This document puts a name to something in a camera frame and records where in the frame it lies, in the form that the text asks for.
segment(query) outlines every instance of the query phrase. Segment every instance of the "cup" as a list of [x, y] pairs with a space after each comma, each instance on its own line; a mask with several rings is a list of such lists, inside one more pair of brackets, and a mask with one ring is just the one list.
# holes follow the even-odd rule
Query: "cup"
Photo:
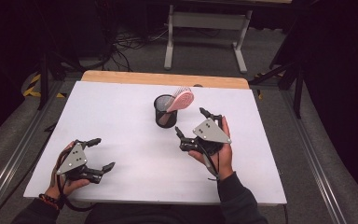
[[171, 128], [176, 124], [178, 111], [167, 112], [168, 107], [173, 102], [174, 97], [169, 94], [160, 95], [154, 101], [156, 111], [156, 124], [161, 128]]

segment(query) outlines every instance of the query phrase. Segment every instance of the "robotic hand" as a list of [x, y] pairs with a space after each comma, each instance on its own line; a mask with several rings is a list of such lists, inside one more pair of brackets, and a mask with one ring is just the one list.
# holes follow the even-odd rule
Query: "robotic hand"
[[231, 144], [231, 139], [222, 130], [221, 115], [211, 114], [202, 107], [200, 108], [200, 113], [205, 116], [206, 120], [193, 130], [197, 137], [187, 138], [178, 127], [175, 127], [176, 135], [181, 141], [179, 148], [182, 151], [196, 150], [201, 153], [208, 171], [216, 179], [219, 179], [219, 171], [214, 166], [211, 156], [217, 153], [224, 143]]
[[64, 150], [57, 159], [55, 175], [58, 190], [60, 192], [60, 200], [62, 200], [72, 210], [78, 212], [89, 211], [95, 204], [85, 208], [72, 205], [67, 199], [67, 196], [63, 193], [65, 184], [61, 183], [62, 180], [66, 183], [68, 180], [75, 181], [78, 179], [88, 179], [90, 183], [99, 184], [103, 175], [111, 171], [115, 165], [114, 162], [111, 162], [110, 164], [105, 165], [102, 170], [93, 170], [86, 166], [87, 158], [84, 153], [84, 149], [86, 147], [98, 145], [100, 142], [101, 138], [92, 139], [88, 142], [75, 140], [73, 146]]
[[101, 171], [90, 169], [86, 166], [87, 158], [84, 149], [98, 145], [100, 142], [101, 138], [92, 139], [88, 142], [75, 140], [74, 146], [63, 151], [58, 158], [56, 175], [65, 175], [67, 179], [72, 181], [88, 179], [90, 183], [99, 184], [103, 175], [111, 171], [115, 163], [111, 162], [105, 165]]

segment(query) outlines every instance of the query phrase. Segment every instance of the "table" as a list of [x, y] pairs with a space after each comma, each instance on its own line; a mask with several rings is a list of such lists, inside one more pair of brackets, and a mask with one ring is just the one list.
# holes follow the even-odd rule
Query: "table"
[[98, 146], [85, 150], [88, 167], [101, 169], [112, 161], [116, 165], [100, 184], [74, 192], [72, 200], [219, 203], [216, 183], [208, 180], [211, 174], [179, 149], [174, 128], [161, 129], [154, 121], [157, 96], [193, 83], [204, 87], [191, 88], [195, 100], [178, 112], [176, 126], [184, 135], [194, 137], [191, 130], [205, 120], [200, 106], [225, 115], [233, 140], [233, 167], [242, 183], [260, 204], [286, 204], [255, 98], [245, 79], [97, 71], [87, 71], [75, 84], [24, 197], [44, 192], [51, 169], [69, 142], [100, 137]]

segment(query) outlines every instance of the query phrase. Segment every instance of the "black sleeve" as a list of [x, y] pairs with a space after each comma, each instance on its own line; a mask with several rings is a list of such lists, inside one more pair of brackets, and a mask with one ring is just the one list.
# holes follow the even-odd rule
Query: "black sleeve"
[[255, 196], [242, 185], [236, 173], [219, 182], [217, 188], [227, 224], [268, 223], [258, 211]]
[[11, 222], [12, 224], [53, 224], [56, 223], [60, 211], [44, 203], [39, 199], [34, 199], [26, 208], [19, 212]]

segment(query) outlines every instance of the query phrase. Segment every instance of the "bracelet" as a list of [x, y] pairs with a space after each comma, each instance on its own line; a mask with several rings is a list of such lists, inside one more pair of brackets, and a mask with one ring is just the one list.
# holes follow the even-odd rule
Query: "bracelet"
[[61, 210], [63, 208], [63, 199], [60, 197], [59, 200], [53, 199], [50, 196], [46, 194], [39, 194], [40, 200], [42, 200], [44, 203], [53, 206], [57, 210]]

